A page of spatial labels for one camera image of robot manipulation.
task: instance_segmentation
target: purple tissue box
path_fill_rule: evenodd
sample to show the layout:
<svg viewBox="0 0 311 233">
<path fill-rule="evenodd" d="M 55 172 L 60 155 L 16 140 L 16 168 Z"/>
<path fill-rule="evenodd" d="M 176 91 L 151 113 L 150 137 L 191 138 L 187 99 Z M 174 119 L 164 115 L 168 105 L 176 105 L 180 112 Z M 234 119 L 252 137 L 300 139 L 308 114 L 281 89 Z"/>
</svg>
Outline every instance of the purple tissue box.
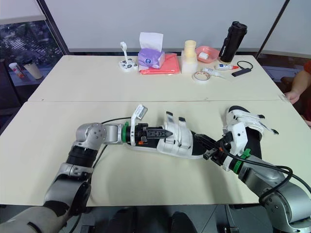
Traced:
<svg viewBox="0 0 311 233">
<path fill-rule="evenodd" d="M 141 49 L 138 53 L 138 63 L 144 67 L 160 69 L 164 60 L 164 51 L 159 52 L 153 49 Z"/>
</svg>

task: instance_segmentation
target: human hand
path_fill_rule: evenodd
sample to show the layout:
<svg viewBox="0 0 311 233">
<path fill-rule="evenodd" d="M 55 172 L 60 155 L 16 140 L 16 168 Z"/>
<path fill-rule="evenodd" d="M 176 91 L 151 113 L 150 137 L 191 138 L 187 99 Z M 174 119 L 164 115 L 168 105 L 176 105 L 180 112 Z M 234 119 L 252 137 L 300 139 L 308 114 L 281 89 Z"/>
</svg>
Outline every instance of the human hand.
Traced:
<svg viewBox="0 0 311 233">
<path fill-rule="evenodd" d="M 290 91 L 290 92 L 285 93 L 285 96 L 291 102 L 291 104 L 296 103 L 300 97 L 300 95 L 294 91 Z"/>
</svg>

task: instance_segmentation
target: red shirt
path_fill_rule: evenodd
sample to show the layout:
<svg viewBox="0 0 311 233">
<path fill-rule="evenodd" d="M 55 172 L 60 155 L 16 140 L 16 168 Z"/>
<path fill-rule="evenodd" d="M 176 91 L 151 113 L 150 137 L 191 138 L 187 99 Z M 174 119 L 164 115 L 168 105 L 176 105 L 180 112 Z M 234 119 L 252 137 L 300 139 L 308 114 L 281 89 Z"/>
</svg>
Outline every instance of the red shirt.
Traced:
<svg viewBox="0 0 311 233">
<path fill-rule="evenodd" d="M 303 69 L 307 71 L 309 74 L 311 74 L 311 61 L 305 63 Z M 309 99 L 307 102 L 307 108 L 305 110 L 304 117 L 306 120 L 311 121 L 311 99 Z"/>
</svg>

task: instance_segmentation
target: white container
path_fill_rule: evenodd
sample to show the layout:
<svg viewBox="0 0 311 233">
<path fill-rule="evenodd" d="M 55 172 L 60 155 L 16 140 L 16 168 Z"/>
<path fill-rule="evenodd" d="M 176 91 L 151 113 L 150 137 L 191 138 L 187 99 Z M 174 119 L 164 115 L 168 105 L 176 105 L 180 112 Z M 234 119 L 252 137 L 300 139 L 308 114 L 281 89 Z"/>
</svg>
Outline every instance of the white container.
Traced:
<svg viewBox="0 0 311 233">
<path fill-rule="evenodd" d="M 24 73 L 21 71 L 19 65 L 16 62 L 10 63 L 9 67 L 11 68 L 11 70 L 16 73 L 16 75 L 22 79 L 25 77 Z"/>
<path fill-rule="evenodd" d="M 41 71 L 38 69 L 37 65 L 30 60 L 25 60 L 23 62 L 23 66 L 26 70 L 35 78 L 35 79 L 41 79 L 43 77 Z"/>
<path fill-rule="evenodd" d="M 205 53 L 205 52 L 200 52 L 199 58 L 202 58 L 202 59 L 204 59 L 204 60 L 207 60 L 207 59 L 208 59 L 208 54 Z"/>
<path fill-rule="evenodd" d="M 196 57 L 195 47 L 196 47 L 196 42 L 194 40 L 185 41 L 184 53 L 185 53 L 185 57 L 187 61 L 188 61 L 188 58 L 191 59 L 194 56 Z"/>
<path fill-rule="evenodd" d="M 195 56 L 186 57 L 184 51 L 181 51 L 181 73 L 194 74 L 198 69 L 198 60 Z"/>
</svg>

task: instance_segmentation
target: green ring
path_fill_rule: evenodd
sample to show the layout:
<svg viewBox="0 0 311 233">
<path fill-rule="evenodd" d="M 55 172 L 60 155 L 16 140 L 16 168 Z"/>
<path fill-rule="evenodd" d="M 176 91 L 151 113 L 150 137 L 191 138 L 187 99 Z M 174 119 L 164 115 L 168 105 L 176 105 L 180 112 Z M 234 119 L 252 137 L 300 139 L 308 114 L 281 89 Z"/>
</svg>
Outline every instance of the green ring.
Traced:
<svg viewBox="0 0 311 233">
<path fill-rule="evenodd" d="M 249 154 L 250 151 L 251 151 L 250 149 L 246 149 L 246 150 L 243 152 L 243 154 L 241 155 L 241 159 L 246 159 L 246 158 L 248 158 L 248 157 L 250 156 L 250 154 Z M 235 174 L 238 173 L 238 170 L 239 170 L 239 168 L 240 168 L 240 166 L 241 166 L 242 163 L 243 163 L 242 161 L 237 161 L 237 162 L 235 163 L 234 168 L 233 168 L 233 172 L 234 172 Z"/>
<path fill-rule="evenodd" d="M 122 142 L 126 142 L 126 128 L 128 126 L 128 122 L 126 122 L 122 128 Z"/>
</svg>

